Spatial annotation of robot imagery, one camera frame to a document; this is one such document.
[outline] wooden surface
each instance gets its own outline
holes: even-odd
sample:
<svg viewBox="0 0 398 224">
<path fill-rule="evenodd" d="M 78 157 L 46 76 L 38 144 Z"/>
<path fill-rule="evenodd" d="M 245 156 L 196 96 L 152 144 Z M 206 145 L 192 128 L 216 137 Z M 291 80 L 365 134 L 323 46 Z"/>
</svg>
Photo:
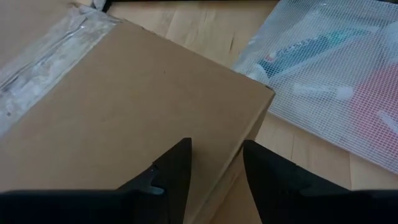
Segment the wooden surface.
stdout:
<svg viewBox="0 0 398 224">
<path fill-rule="evenodd" d="M 276 3 L 135 2 L 114 4 L 109 13 L 230 67 Z M 271 114 L 266 116 L 257 142 L 346 188 L 398 189 L 397 175 Z"/>
</svg>

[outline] mesh bag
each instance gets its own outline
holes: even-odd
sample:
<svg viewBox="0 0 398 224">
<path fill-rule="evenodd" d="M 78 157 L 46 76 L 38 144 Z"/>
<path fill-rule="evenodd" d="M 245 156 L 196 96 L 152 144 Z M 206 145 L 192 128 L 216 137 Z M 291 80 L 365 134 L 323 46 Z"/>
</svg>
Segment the mesh bag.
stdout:
<svg viewBox="0 0 398 224">
<path fill-rule="evenodd" d="M 234 65 L 270 112 L 398 173 L 398 4 L 281 0 Z"/>
</svg>

